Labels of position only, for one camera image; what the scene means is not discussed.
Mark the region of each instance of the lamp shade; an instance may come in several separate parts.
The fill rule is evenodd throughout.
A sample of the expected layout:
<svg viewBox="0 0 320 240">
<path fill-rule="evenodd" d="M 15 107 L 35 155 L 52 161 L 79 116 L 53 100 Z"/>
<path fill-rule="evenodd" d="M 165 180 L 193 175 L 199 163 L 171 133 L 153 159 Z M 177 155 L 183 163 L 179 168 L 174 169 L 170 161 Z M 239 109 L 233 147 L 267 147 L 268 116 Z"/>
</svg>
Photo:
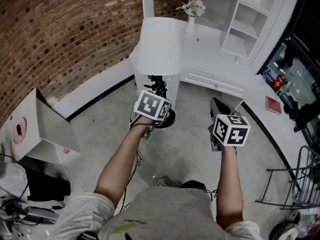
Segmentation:
<svg viewBox="0 0 320 240">
<path fill-rule="evenodd" d="M 136 69 L 144 75 L 169 76 L 182 71 L 179 22 L 151 17 L 142 23 Z"/>
</svg>

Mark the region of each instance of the forearm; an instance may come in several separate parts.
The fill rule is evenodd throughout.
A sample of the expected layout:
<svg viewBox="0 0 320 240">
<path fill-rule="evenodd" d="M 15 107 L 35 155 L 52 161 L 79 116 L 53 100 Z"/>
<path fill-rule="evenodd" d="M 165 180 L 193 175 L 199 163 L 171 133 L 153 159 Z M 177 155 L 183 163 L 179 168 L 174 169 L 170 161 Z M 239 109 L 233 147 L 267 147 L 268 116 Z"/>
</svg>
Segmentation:
<svg viewBox="0 0 320 240">
<path fill-rule="evenodd" d="M 221 170 L 216 198 L 216 221 L 223 228 L 243 221 L 244 200 L 234 147 L 221 147 Z"/>
<path fill-rule="evenodd" d="M 136 125 L 128 132 L 98 179 L 94 192 L 109 198 L 115 207 L 128 184 L 141 137 L 147 128 L 147 125 Z"/>
</svg>

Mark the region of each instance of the flower vase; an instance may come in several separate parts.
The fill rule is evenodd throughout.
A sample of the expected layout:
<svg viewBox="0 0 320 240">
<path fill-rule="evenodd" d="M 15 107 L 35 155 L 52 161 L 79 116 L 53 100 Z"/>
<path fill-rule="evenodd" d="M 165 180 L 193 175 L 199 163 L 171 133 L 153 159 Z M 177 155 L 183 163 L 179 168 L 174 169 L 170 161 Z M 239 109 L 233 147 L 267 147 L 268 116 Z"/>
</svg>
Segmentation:
<svg viewBox="0 0 320 240">
<path fill-rule="evenodd" d="M 195 18 L 196 17 L 191 17 L 189 16 L 188 18 L 188 23 L 186 24 L 184 28 L 184 33 L 188 36 L 191 37 L 194 34 L 195 31 Z"/>
</svg>

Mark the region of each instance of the gray tile floor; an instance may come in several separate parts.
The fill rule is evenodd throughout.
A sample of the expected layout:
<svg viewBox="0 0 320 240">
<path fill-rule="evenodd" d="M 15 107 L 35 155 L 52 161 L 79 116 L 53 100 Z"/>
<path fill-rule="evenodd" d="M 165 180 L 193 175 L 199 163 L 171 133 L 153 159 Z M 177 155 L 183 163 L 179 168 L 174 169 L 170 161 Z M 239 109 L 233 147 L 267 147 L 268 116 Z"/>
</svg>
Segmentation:
<svg viewBox="0 0 320 240">
<path fill-rule="evenodd" d="M 214 90 L 180 82 L 175 105 L 176 122 L 169 128 L 156 129 L 148 141 L 141 141 L 142 162 L 127 188 L 126 204 L 164 175 L 182 183 L 197 180 L 209 190 L 217 188 L 221 153 L 211 151 L 207 130 L 212 123 L 209 102 L 214 94 Z M 71 121 L 82 155 L 66 167 L 85 191 L 95 189 L 105 164 L 126 135 L 129 114 L 137 98 L 134 81 L 130 81 Z M 237 155 L 245 201 L 244 219 L 258 223 L 262 237 L 267 239 L 287 212 L 253 202 L 261 197 L 267 183 L 266 168 L 284 168 L 284 165 L 255 121 L 241 106 L 238 110 L 251 124 L 246 145 L 238 149 Z M 272 178 L 266 199 L 283 201 L 284 189 L 289 188 L 286 185 L 289 174 L 279 172 Z M 211 210 L 215 216 L 215 200 Z"/>
</svg>

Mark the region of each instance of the person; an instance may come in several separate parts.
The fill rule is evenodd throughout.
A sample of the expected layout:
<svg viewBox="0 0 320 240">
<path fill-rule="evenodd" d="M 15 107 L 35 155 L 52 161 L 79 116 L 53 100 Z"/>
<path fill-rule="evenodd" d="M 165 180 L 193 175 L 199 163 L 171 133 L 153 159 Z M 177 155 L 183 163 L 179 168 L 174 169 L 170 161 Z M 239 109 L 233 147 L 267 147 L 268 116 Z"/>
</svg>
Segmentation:
<svg viewBox="0 0 320 240">
<path fill-rule="evenodd" d="M 138 118 L 104 167 L 94 193 L 75 196 L 68 202 L 50 238 L 261 240 L 258 225 L 243 219 L 244 200 L 232 146 L 222 147 L 216 222 L 209 195 L 197 181 L 180 188 L 147 188 L 137 194 L 127 209 L 114 216 L 131 177 L 140 140 L 151 123 L 144 116 Z"/>
</svg>

